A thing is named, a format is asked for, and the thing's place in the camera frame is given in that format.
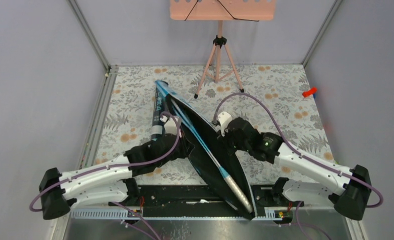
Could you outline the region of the black shuttlecock tube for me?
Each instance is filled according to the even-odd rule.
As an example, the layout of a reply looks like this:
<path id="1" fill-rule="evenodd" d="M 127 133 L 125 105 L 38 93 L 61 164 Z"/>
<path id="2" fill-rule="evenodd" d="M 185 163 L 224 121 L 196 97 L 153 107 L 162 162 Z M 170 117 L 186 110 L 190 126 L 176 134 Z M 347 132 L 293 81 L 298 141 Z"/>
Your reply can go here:
<path id="1" fill-rule="evenodd" d="M 151 127 L 151 140 L 156 141 L 160 138 L 164 130 L 164 122 L 160 120 L 161 113 L 167 109 L 165 97 L 156 85 L 155 100 L 153 106 L 152 127 Z"/>

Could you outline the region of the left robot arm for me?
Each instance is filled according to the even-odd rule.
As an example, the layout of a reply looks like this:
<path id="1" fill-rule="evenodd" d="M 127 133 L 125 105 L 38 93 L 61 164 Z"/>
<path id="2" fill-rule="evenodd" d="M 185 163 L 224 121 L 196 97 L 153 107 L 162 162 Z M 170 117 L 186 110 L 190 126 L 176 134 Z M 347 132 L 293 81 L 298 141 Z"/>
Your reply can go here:
<path id="1" fill-rule="evenodd" d="M 185 159 L 192 148 L 184 137 L 167 134 L 91 167 L 66 172 L 50 168 L 39 185 L 43 219 L 53 220 L 73 208 L 99 203 L 135 205 L 140 193 L 124 181 L 153 172 L 169 161 Z"/>

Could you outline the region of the blue badminton racket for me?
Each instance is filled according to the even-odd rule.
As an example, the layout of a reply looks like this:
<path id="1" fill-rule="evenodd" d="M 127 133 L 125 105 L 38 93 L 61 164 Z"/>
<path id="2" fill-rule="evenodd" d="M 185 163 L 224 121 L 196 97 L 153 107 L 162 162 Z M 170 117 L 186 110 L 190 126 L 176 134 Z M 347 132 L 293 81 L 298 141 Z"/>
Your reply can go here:
<path id="1" fill-rule="evenodd" d="M 191 120 L 188 118 L 188 116 L 179 108 L 178 104 L 174 100 L 171 100 L 171 103 L 173 105 L 173 109 L 175 110 L 175 113 L 182 118 L 185 126 L 195 136 L 195 138 L 198 140 L 198 142 L 207 152 L 207 154 L 209 155 L 215 166 L 218 168 L 221 176 L 223 177 L 223 180 L 226 182 L 228 187 L 231 189 L 231 191 L 234 193 L 237 199 L 243 204 L 247 212 L 249 214 L 252 213 L 253 212 L 252 204 L 250 203 L 244 192 L 241 190 L 239 185 L 236 183 L 236 181 L 233 179 L 230 173 L 224 167 L 221 166 L 220 162 L 213 155 L 213 153 L 211 152 L 207 144 L 204 142 L 204 140 L 201 138 L 197 130 L 193 127 Z"/>

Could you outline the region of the blue racket cover bag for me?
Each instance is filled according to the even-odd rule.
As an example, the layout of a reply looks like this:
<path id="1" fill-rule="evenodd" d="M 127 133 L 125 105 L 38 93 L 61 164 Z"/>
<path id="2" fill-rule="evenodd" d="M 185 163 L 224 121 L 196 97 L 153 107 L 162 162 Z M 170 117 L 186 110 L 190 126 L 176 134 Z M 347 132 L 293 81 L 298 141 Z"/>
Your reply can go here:
<path id="1" fill-rule="evenodd" d="M 222 143 L 217 140 L 217 130 L 212 125 L 212 123 L 210 123 L 201 113 L 195 110 L 183 97 L 171 89 L 164 81 L 157 80 L 155 81 L 155 85 L 157 85 L 158 89 L 165 97 L 167 108 L 169 112 L 172 113 L 172 115 L 178 116 L 175 113 L 171 103 L 171 100 L 174 100 L 178 104 L 179 108 L 188 116 L 193 127 L 197 130 L 213 155 L 220 162 L 221 166 L 230 173 L 241 190 L 244 192 L 252 204 L 252 213 L 255 213 L 254 199 L 246 174 L 244 173 L 237 156 L 228 155 Z M 198 172 L 200 177 L 205 181 L 212 191 L 214 191 L 219 197 L 229 203 L 232 207 L 236 207 L 237 210 L 242 214 L 252 214 L 248 213 L 243 204 L 237 199 L 226 182 L 223 180 L 218 168 L 215 166 L 207 152 L 204 150 L 195 136 L 190 132 L 190 130 L 185 126 L 182 118 L 180 116 L 178 117 L 182 121 L 181 128 L 184 137 L 194 145 L 194 149 L 191 151 L 188 159 L 196 172 Z"/>

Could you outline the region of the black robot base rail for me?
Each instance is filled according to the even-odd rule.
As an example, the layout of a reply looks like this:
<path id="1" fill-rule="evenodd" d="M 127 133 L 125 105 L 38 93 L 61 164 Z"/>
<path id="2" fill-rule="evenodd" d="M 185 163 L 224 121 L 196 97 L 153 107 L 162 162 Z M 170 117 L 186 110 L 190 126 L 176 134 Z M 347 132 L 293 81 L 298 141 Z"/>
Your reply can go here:
<path id="1" fill-rule="evenodd" d="M 252 185 L 256 213 L 240 213 L 206 185 L 139 185 L 123 201 L 122 206 L 137 207 L 150 218 L 244 218 L 265 217 L 266 208 L 290 211 L 298 201 L 289 201 L 271 184 Z"/>

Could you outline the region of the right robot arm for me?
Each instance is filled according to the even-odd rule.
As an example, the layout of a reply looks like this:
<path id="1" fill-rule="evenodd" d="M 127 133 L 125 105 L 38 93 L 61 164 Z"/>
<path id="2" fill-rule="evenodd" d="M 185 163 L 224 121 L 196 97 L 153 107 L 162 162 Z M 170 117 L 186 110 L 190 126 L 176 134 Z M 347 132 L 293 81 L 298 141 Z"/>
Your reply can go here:
<path id="1" fill-rule="evenodd" d="M 298 182 L 279 178 L 271 190 L 276 205 L 302 201 L 315 206 L 332 206 L 349 219 L 362 220 L 371 194 L 367 168 L 358 164 L 350 168 L 324 161 L 287 143 L 283 137 L 259 132 L 250 122 L 240 117 L 232 118 L 226 112 L 214 123 L 220 126 L 220 138 L 233 153 L 247 152 L 258 161 L 289 168 L 313 180 Z"/>

